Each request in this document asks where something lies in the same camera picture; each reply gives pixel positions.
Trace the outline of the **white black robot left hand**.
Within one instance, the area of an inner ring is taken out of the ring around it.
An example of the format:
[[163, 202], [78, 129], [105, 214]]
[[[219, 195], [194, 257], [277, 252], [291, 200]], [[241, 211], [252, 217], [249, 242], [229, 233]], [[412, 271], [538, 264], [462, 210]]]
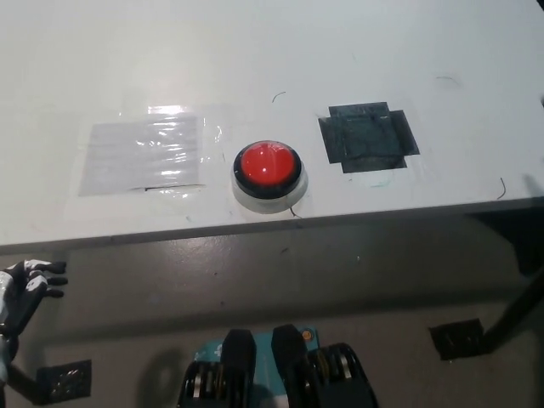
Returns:
[[18, 337], [44, 298], [62, 298], [66, 262], [23, 260], [1, 270], [1, 334]]

